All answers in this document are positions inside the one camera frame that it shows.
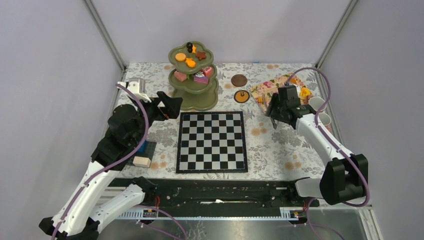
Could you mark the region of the pink swirl roll cake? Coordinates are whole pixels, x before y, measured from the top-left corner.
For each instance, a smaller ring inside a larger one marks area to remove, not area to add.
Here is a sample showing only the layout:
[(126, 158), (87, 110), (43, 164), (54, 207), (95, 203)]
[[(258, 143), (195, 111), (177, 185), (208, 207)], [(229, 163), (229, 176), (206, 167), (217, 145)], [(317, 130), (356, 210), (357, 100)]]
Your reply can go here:
[(186, 74), (181, 73), (181, 72), (179, 72), (179, 71), (175, 71), (175, 72), (173, 73), (173, 75), (174, 75), (174, 77), (175, 77), (178, 81), (180, 81), (180, 82), (184, 82), (185, 80), (187, 80), (187, 79), (188, 79), (188, 77), (187, 77), (187, 75), (186, 75)]

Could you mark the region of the green three-tier dessert stand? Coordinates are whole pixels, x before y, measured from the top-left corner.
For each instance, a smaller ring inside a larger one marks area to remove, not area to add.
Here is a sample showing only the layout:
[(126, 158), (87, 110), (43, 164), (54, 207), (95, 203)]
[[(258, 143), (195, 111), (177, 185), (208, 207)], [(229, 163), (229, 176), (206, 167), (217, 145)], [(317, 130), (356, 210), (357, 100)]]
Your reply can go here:
[(168, 60), (174, 65), (168, 82), (174, 88), (172, 97), (182, 98), (181, 110), (211, 110), (219, 99), (212, 51), (200, 41), (189, 41), (173, 48)]

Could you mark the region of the purple cake slice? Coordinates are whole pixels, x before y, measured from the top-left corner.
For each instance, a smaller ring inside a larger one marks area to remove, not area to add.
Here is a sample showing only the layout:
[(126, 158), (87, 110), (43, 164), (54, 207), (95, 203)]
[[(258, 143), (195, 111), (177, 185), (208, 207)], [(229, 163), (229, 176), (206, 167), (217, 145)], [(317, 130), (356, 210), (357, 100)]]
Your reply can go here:
[(205, 77), (202, 72), (195, 73), (193, 81), (196, 83), (201, 83), (206, 85), (209, 83), (209, 79)]

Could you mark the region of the orange round pastry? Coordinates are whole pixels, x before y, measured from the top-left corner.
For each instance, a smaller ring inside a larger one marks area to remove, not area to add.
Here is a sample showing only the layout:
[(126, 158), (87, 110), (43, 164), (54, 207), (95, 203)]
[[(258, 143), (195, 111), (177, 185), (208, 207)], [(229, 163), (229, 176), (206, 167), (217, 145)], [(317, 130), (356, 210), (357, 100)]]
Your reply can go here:
[(185, 53), (179, 52), (175, 55), (175, 60), (178, 62), (185, 62), (187, 59), (187, 56)]

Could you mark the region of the pink cake slice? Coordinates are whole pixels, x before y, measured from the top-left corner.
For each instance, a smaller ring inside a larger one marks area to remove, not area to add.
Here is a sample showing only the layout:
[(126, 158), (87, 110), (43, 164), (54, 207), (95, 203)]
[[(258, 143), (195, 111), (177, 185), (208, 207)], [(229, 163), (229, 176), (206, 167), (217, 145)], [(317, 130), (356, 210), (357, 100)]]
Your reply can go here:
[(214, 73), (214, 68), (212, 66), (207, 66), (201, 69), (201, 72), (206, 78), (210, 78)]

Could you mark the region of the brown star cookie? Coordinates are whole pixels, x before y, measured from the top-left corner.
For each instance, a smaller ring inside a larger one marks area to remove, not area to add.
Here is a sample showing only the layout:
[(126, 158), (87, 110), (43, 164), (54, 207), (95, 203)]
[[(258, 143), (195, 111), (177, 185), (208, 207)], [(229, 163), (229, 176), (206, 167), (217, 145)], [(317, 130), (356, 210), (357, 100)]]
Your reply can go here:
[(203, 52), (203, 51), (197, 51), (197, 52), (196, 52), (196, 54), (195, 54), (195, 57), (196, 57), (199, 61), (202, 61), (202, 60), (205, 60), (205, 59), (207, 58), (207, 55), (206, 55), (206, 53), (205, 53), (205, 52)]

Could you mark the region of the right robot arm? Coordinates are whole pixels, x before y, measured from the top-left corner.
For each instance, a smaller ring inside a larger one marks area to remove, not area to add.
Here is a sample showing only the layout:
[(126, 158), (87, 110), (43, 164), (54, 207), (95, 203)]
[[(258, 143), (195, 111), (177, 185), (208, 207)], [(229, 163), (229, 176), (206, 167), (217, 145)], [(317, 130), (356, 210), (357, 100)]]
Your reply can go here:
[(363, 154), (353, 154), (343, 146), (320, 121), (318, 113), (302, 104), (294, 85), (285, 85), (272, 94), (265, 116), (273, 123), (290, 125), (316, 151), (323, 164), (321, 178), (295, 180), (295, 187), (287, 191), (287, 201), (301, 205), (307, 198), (319, 198), (329, 205), (359, 198), (370, 199), (368, 160)]

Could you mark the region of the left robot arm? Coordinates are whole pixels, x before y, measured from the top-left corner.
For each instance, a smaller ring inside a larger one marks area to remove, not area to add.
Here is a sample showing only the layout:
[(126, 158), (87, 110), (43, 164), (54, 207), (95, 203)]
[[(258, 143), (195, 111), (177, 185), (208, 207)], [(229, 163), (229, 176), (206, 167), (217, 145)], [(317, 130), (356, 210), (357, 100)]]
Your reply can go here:
[(150, 101), (129, 95), (130, 103), (117, 106), (105, 136), (91, 155), (87, 170), (67, 203), (39, 228), (54, 240), (95, 240), (100, 232), (131, 207), (148, 206), (157, 199), (156, 185), (145, 177), (130, 180), (127, 188), (97, 206), (102, 193), (145, 143), (155, 121), (176, 119), (183, 99), (159, 91)]

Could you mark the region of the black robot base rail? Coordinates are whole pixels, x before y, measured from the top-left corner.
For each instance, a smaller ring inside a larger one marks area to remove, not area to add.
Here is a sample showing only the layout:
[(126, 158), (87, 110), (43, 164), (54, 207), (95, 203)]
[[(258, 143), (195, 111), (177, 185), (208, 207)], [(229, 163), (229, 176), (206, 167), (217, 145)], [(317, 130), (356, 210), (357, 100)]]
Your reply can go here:
[(306, 210), (308, 197), (301, 197), (294, 181), (150, 179), (152, 196), (137, 203), (157, 207), (174, 218), (288, 219), (285, 210)]

